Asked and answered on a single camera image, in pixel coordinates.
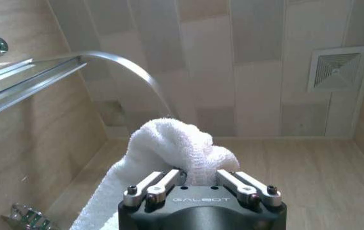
screw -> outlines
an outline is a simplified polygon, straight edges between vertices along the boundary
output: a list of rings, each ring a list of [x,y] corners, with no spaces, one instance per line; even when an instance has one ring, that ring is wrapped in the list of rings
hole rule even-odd
[[[252,206],[257,206],[258,203],[260,203],[261,199],[258,197],[257,194],[252,194],[249,197],[248,197],[248,204],[250,204]]]
[[[269,195],[276,195],[277,194],[277,187],[273,185],[266,186],[266,193]]]
[[[126,191],[128,191],[128,195],[134,195],[137,192],[137,187],[132,185],[128,187]]]
[[[153,207],[156,204],[156,197],[153,194],[146,195],[145,204],[148,207]]]

curved metal rod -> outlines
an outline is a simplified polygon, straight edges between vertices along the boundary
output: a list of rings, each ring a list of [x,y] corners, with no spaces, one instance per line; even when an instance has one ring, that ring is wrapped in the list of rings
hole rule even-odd
[[[132,71],[144,80],[146,85],[152,88],[153,92],[156,93],[156,95],[162,103],[162,106],[166,110],[166,116],[170,116],[173,118],[178,118],[177,113],[173,108],[173,105],[169,103],[169,99],[168,99],[166,95],[162,93],[161,87],[157,84],[154,78],[149,75],[149,73],[136,63],[133,63],[128,59],[122,58],[121,56],[110,54],[110,53],[105,53],[101,51],[79,51],[79,52],[73,52],[69,54],[55,56],[53,59],[34,60],[33,62],[50,61],[50,60],[55,60],[55,59],[74,58],[74,57],[102,59],[102,60],[106,60],[106,61],[120,64],[124,68],[126,68],[129,71]]]

air vent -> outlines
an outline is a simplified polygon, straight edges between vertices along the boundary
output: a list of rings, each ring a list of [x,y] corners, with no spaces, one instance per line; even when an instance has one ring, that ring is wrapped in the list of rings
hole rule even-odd
[[[312,54],[308,91],[354,90],[364,73],[364,46],[316,50]]]

metal rail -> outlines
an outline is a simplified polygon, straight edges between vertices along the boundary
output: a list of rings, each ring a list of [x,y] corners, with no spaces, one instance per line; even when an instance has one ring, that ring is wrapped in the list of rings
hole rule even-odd
[[[26,60],[18,64],[14,64],[3,69],[0,69],[0,79],[2,75],[10,75],[13,71],[22,68],[21,64],[35,65],[45,61],[55,61],[63,59],[63,62],[53,66],[45,71],[33,74],[23,81],[15,85],[0,91],[0,111],[10,107],[22,99],[33,95],[41,89],[46,88],[55,81],[66,77],[75,70],[81,69],[92,59],[106,60],[122,68],[133,72],[134,76],[140,78],[148,87],[152,89],[161,102],[160,114],[162,116],[177,118],[177,114],[172,104],[169,103],[166,95],[162,93],[161,87],[149,73],[132,61],[122,58],[118,55],[100,52],[100,51],[83,51],[73,52],[65,55],[55,56],[53,58],[42,60]]]

folded towel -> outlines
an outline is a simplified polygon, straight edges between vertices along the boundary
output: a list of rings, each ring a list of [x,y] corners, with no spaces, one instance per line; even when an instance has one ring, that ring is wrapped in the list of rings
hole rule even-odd
[[[156,119],[132,134],[126,154],[108,170],[70,229],[117,229],[114,212],[126,186],[137,184],[152,171],[173,167],[186,172],[185,185],[212,185],[216,170],[236,171],[238,162],[228,149],[212,145],[210,135],[194,125]]]

